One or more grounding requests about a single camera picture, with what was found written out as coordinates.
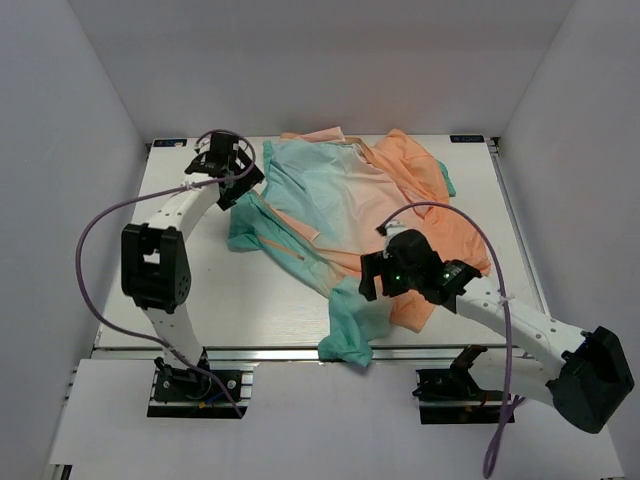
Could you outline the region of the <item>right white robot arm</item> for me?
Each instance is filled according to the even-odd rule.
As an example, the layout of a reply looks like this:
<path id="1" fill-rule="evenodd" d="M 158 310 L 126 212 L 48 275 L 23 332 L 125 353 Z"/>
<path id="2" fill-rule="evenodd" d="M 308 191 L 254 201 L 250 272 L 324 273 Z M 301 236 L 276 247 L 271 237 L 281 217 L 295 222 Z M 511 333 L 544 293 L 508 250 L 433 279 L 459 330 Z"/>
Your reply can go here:
<path id="1" fill-rule="evenodd" d="M 469 347 L 453 363 L 453 390 L 472 399 L 503 383 L 510 390 L 552 406 L 574 427 L 596 434 L 610 420 L 635 382 L 619 337 L 599 326 L 582 330 L 500 294 L 478 269 L 440 258 L 426 237 L 399 227 L 381 251 L 360 258 L 360 293 L 369 301 L 414 291 L 436 306 L 478 322 L 531 354 L 529 360 L 492 359 L 484 347 Z"/>

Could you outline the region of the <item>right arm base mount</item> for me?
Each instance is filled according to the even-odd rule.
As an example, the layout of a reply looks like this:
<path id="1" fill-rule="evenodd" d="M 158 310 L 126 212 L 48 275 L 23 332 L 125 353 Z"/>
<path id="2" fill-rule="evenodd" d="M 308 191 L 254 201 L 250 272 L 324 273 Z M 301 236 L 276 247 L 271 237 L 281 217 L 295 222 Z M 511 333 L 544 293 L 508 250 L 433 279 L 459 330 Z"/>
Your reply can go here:
<path id="1" fill-rule="evenodd" d="M 484 390 L 472 379 L 470 369 L 487 347 L 466 347 L 444 368 L 416 371 L 417 400 L 422 425 L 489 425 L 499 423 L 502 392 Z"/>

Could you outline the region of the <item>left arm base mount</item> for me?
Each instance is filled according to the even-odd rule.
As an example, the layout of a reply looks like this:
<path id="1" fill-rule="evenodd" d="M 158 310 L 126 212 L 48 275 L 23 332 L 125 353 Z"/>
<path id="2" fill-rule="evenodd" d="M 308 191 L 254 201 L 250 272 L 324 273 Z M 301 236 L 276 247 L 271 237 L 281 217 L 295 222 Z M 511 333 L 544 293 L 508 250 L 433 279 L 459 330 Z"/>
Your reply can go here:
<path id="1" fill-rule="evenodd" d="M 154 360 L 155 373 L 147 407 L 148 418 L 239 419 L 223 389 L 210 377 L 193 370 L 173 368 L 162 357 Z M 252 374 L 237 369 L 212 370 L 244 414 L 249 405 Z"/>

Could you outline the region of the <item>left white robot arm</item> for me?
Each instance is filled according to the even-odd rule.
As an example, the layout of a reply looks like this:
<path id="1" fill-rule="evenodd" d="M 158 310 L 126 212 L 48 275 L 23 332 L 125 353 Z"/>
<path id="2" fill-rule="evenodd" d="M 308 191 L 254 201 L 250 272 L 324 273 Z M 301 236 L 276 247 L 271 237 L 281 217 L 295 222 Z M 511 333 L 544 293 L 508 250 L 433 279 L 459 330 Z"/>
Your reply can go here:
<path id="1" fill-rule="evenodd" d="M 176 384 L 191 399 L 209 392 L 212 377 L 201 368 L 205 349 L 186 308 L 192 287 L 186 242 L 210 208 L 229 210 L 264 180 L 254 147 L 234 132 L 203 134 L 195 152 L 178 191 L 147 221 L 129 224 L 121 234 L 122 291 L 151 322 L 164 364 L 182 368 Z"/>

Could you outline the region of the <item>orange and teal jacket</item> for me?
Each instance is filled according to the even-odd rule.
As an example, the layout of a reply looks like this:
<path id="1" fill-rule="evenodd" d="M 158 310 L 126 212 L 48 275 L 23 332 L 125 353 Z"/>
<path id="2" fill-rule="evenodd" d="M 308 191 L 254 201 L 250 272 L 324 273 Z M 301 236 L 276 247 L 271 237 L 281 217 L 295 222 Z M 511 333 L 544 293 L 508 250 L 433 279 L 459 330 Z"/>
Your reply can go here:
<path id="1" fill-rule="evenodd" d="M 366 366 L 372 340 L 395 325 L 420 331 L 433 312 L 416 292 L 373 302 L 359 293 L 360 258 L 383 248 L 377 227 L 385 218 L 420 231 L 445 260 L 483 274 L 491 269 L 480 235 L 449 209 L 445 167 L 400 130 L 374 145 L 339 128 L 286 134 L 264 143 L 263 162 L 265 187 L 232 208 L 227 245 L 266 252 L 327 299 L 329 332 L 318 346 L 323 360 Z"/>

